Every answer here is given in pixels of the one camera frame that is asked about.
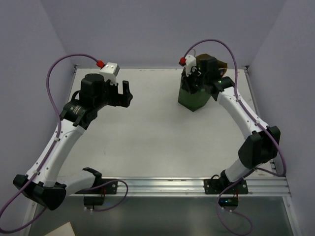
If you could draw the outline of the green paper bag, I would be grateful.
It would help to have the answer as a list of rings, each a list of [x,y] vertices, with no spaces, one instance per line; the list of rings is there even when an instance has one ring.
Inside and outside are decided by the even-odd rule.
[[[206,91],[206,87],[210,85],[211,79],[220,79],[227,72],[228,64],[209,54],[200,54],[196,57],[196,67],[200,69],[203,77],[202,89],[195,94],[189,94],[181,89],[178,95],[178,102],[194,112],[206,105],[211,95]]]

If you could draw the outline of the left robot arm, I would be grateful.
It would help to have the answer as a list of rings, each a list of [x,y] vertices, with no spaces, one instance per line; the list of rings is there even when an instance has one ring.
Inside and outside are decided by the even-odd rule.
[[[55,134],[44,152],[25,175],[17,175],[13,184],[22,194],[49,209],[56,210],[66,197],[74,193],[114,194],[116,179],[102,179],[102,174],[85,167],[79,173],[59,177],[59,172],[75,143],[97,118],[104,106],[127,108],[133,95],[129,82],[122,81],[123,92],[104,76],[87,74],[70,101],[63,107]]]

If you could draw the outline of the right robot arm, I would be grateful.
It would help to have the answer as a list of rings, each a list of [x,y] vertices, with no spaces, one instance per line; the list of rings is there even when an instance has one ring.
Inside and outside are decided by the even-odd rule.
[[[221,191],[230,193],[237,187],[237,180],[277,156],[280,130],[269,126],[250,108],[215,57],[204,54],[197,59],[186,55],[179,64],[183,67],[181,88],[190,95],[199,91],[209,94],[225,108],[243,134],[245,141],[238,150],[238,159],[219,177]]]

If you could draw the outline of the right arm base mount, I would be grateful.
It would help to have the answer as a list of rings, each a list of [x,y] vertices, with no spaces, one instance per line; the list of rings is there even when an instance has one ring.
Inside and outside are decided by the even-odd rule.
[[[249,193],[246,180],[241,180],[237,184],[222,184],[218,175],[203,180],[204,191],[206,195],[219,195],[220,207],[235,210],[239,204],[240,195]]]

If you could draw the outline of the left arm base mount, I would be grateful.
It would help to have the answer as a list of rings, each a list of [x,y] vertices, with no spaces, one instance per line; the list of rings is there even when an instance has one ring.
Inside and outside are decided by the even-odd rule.
[[[110,182],[106,186],[94,190],[83,190],[83,204],[88,209],[101,207],[105,202],[106,195],[115,195],[117,193],[117,181],[113,179],[101,180],[99,185]]]

